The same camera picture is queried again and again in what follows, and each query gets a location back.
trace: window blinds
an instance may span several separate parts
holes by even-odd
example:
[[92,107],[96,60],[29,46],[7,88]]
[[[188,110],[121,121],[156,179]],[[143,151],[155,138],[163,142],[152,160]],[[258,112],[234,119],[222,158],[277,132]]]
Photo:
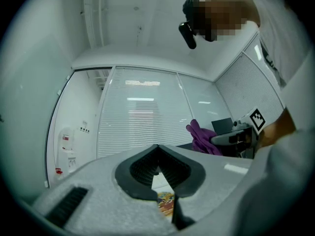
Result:
[[244,54],[241,54],[216,80],[216,85],[234,120],[241,118],[257,106],[267,124],[270,124],[283,111],[274,88],[261,70]]
[[183,145],[192,120],[175,73],[117,67],[103,103],[98,158],[149,144]]
[[264,72],[266,77],[268,78],[269,82],[273,86],[273,88],[276,90],[277,93],[280,93],[280,86],[277,82],[277,79],[274,75],[274,73],[270,70],[269,66],[266,64],[261,44],[259,40],[259,36],[256,35],[252,42],[248,45],[248,47],[244,50],[244,52],[259,66],[259,68]]
[[194,118],[200,127],[213,130],[212,121],[231,118],[224,100],[213,82],[179,75]]

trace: purple cloth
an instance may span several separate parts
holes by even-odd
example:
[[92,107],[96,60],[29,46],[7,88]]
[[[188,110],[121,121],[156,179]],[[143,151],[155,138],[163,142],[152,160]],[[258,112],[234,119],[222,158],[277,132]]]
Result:
[[199,123],[195,119],[190,122],[190,125],[186,126],[186,129],[193,137],[193,150],[211,155],[222,155],[219,149],[209,142],[211,138],[217,136],[214,131],[200,128]]

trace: black monitor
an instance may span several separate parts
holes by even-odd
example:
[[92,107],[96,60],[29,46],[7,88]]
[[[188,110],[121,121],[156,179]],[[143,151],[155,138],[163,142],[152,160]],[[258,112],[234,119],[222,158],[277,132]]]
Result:
[[217,135],[222,135],[231,132],[233,121],[231,118],[212,121],[212,126]]

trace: person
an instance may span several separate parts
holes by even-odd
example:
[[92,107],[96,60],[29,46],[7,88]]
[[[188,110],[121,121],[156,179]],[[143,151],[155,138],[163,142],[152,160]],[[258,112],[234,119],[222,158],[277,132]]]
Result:
[[[186,0],[183,12],[194,34],[207,41],[232,35],[247,21],[256,23],[269,68],[284,88],[304,61],[309,39],[303,24],[285,0]],[[259,135],[256,150],[274,144],[295,131],[287,108]]]

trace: white shirt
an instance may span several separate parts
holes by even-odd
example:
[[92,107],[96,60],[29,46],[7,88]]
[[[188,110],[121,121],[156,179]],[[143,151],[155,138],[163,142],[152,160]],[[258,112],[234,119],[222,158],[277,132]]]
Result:
[[260,17],[261,42],[276,68],[273,72],[278,82],[280,77],[288,83],[306,58],[311,40],[296,14],[285,7],[284,0],[253,2]]

